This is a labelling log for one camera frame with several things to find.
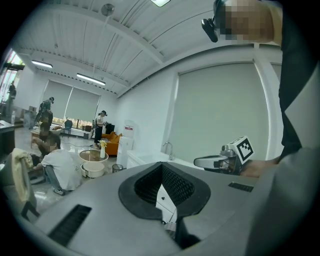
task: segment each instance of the orange sofa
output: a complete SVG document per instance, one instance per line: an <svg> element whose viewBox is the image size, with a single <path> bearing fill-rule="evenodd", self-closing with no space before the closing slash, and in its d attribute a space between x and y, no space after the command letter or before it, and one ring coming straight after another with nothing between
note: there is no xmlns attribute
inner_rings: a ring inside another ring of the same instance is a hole
<svg viewBox="0 0 320 256"><path fill-rule="evenodd" d="M120 133L119 135L116 135L116 133L113 131L111 132L111 134L102 134L101 137L109 140L106 143L105 152L109 156L118 155L119 140L120 140L120 137L122 137L122 133Z"/></svg>

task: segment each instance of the flowers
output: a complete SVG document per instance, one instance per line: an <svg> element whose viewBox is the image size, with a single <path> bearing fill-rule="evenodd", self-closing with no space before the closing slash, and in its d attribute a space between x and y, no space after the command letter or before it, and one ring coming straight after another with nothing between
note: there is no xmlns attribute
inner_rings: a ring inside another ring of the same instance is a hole
<svg viewBox="0 0 320 256"><path fill-rule="evenodd" d="M107 146L107 142L105 140L99 140L99 142L102 148L105 148Z"/></svg>

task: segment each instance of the window shade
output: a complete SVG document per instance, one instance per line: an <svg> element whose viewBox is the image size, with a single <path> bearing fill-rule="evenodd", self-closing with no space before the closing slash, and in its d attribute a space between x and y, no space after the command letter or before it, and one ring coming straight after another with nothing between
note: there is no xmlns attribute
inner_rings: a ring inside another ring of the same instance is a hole
<svg viewBox="0 0 320 256"><path fill-rule="evenodd" d="M73 88L65 116L72 119L92 121L95 119L100 95Z"/></svg>
<svg viewBox="0 0 320 256"><path fill-rule="evenodd" d="M179 77L169 142L177 158L219 154L222 145L248 136L254 159L268 146L268 110L253 63L214 66Z"/></svg>
<svg viewBox="0 0 320 256"><path fill-rule="evenodd" d="M71 86L49 80L42 101L54 97L54 104L51 104L53 117L60 119L64 118L71 90Z"/></svg>

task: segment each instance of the ceiling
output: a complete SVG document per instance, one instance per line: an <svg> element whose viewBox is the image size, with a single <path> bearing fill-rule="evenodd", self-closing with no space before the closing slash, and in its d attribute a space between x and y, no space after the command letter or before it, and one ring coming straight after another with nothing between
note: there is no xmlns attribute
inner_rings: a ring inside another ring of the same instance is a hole
<svg viewBox="0 0 320 256"><path fill-rule="evenodd" d="M108 3L115 10L106 18L101 7ZM235 44L212 43L202 30L201 19L212 17L212 9L213 0L171 0L163 7L150 0L47 0L12 48L39 73L73 80L81 73L105 82L97 87L120 97L167 65ZM35 67L31 60L53 68Z"/></svg>

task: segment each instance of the vent grille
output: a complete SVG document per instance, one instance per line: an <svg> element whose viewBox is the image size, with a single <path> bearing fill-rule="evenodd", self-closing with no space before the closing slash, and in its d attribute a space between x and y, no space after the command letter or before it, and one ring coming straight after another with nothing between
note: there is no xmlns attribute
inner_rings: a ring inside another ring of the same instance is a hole
<svg viewBox="0 0 320 256"><path fill-rule="evenodd" d="M254 189L253 186L244 185L236 182L231 182L228 186L237 190L242 190L247 192L251 192Z"/></svg>
<svg viewBox="0 0 320 256"><path fill-rule="evenodd" d="M89 215L92 208L78 204L54 228L49 237L62 246L67 246L77 230Z"/></svg>

